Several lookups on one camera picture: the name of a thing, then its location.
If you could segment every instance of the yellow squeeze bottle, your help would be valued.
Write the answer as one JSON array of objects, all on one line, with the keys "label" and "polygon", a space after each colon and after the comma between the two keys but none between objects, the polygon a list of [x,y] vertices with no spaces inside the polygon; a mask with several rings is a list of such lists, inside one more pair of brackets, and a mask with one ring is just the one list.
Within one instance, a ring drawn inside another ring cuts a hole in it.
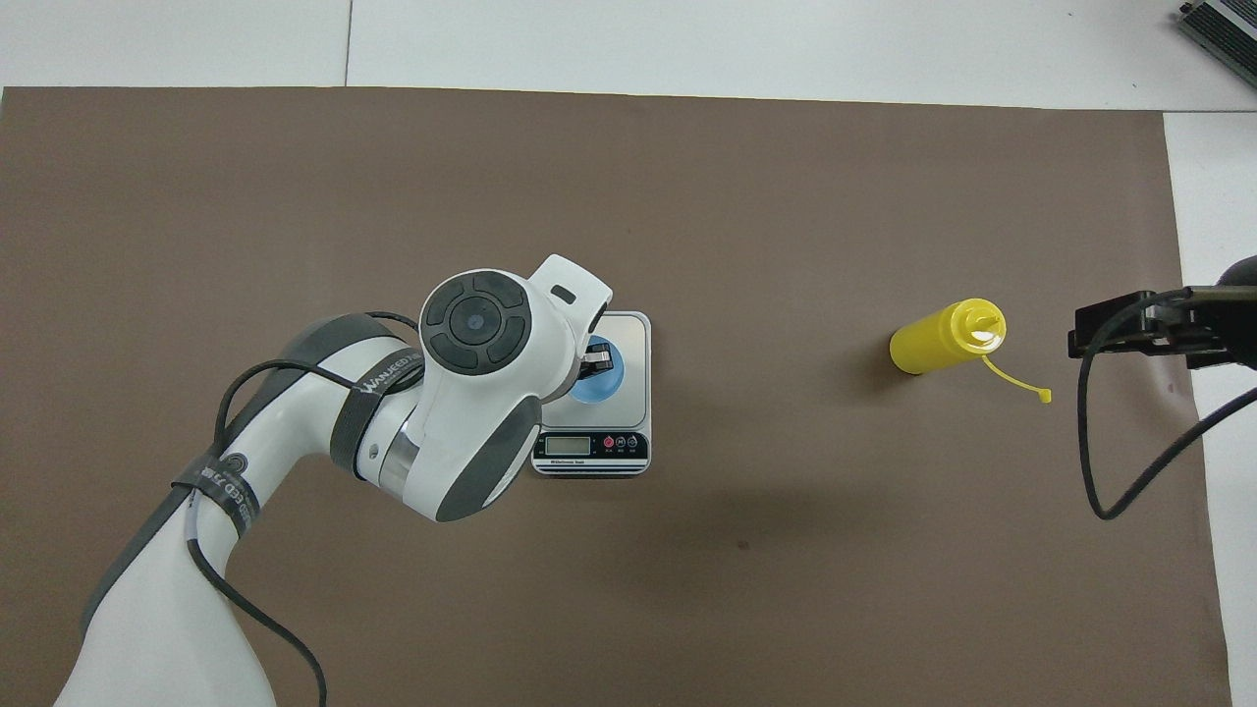
[{"label": "yellow squeeze bottle", "polygon": [[1041,401],[1051,403],[1051,390],[1009,376],[987,357],[999,348],[1006,336],[1008,325],[999,307],[987,299],[962,299],[896,331],[890,337],[890,359],[899,370],[913,375],[982,359],[999,377],[1038,392]]}]

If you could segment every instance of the circular control button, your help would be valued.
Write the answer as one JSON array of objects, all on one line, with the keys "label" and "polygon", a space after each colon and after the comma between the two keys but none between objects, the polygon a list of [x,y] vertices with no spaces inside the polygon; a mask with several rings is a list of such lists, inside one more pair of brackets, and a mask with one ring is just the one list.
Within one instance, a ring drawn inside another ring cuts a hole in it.
[{"label": "circular control button", "polygon": [[469,346],[479,346],[502,328],[502,311],[484,297],[468,297],[450,312],[450,333]]},{"label": "circular control button", "polygon": [[524,288],[502,273],[481,270],[471,276],[471,288],[498,298],[508,309],[524,303]]},{"label": "circular control button", "polygon": [[427,343],[432,347],[432,353],[440,356],[446,364],[456,369],[475,370],[475,351],[454,343],[454,341],[444,333],[434,336]]},{"label": "circular control button", "polygon": [[523,317],[508,318],[507,325],[502,327],[502,336],[486,348],[489,360],[497,364],[518,351],[519,342],[524,338],[524,330],[527,328],[528,322]]},{"label": "circular control button", "polygon": [[463,297],[463,283],[454,279],[436,289],[427,301],[427,315],[424,321],[429,325],[439,325],[445,321],[445,311],[455,299]]}]

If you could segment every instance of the yellow bottle tip cap strap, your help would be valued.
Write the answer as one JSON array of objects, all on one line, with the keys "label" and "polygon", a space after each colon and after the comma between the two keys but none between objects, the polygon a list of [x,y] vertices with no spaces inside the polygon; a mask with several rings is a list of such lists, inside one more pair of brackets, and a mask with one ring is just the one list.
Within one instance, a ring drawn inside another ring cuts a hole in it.
[{"label": "yellow bottle tip cap strap", "polygon": [[1052,391],[1051,390],[1048,390],[1046,387],[1035,387],[1033,385],[1029,385],[1029,384],[1026,384],[1026,382],[1022,382],[1022,381],[1014,379],[1013,376],[1011,376],[1011,375],[1001,371],[999,369],[997,369],[996,365],[991,362],[991,359],[988,359],[985,356],[982,357],[982,362],[985,364],[988,369],[991,369],[992,371],[994,371],[994,374],[997,376],[999,376],[999,377],[1004,379],[1006,381],[1016,385],[1017,387],[1024,387],[1026,390],[1033,390],[1035,392],[1037,392],[1038,394],[1038,401],[1042,403],[1043,405],[1047,405],[1048,403],[1052,401]]}]

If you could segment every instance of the metal device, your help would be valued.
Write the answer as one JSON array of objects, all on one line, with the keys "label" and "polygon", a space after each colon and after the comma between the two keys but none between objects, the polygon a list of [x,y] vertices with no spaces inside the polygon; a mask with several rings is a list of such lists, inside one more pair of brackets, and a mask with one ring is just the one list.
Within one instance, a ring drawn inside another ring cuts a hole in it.
[{"label": "metal device", "polygon": [[590,377],[542,406],[533,467],[564,478],[632,477],[650,465],[650,320],[641,312],[607,312],[591,338],[606,342],[615,370]]},{"label": "metal device", "polygon": [[1257,88],[1257,0],[1184,3],[1178,26]]},{"label": "metal device", "polygon": [[[175,479],[91,599],[58,707],[274,704],[225,599],[302,652],[322,704],[309,649],[221,576],[239,537],[308,454],[331,455],[435,521],[486,508],[533,449],[542,403],[600,367],[586,348],[610,299],[606,284],[558,255],[527,279],[471,270],[425,302],[420,350],[372,316],[346,315],[246,371],[224,396],[214,444]],[[234,391],[268,369],[226,423]]]}]

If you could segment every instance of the cable strap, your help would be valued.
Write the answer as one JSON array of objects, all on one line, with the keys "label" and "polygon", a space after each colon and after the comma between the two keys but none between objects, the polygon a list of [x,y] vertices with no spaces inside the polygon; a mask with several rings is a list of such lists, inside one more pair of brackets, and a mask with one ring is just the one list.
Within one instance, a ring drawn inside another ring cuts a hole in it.
[{"label": "cable strap", "polygon": [[422,375],[424,352],[406,347],[381,359],[353,384],[337,415],[328,445],[337,467],[362,478],[358,473],[358,445],[385,395],[410,387]]},{"label": "cable strap", "polygon": [[221,459],[202,454],[170,484],[195,488],[217,503],[219,508],[231,518],[239,537],[261,513],[258,494],[253,492],[249,482],[244,481],[244,470],[248,467],[249,459],[239,452],[233,452]]}]

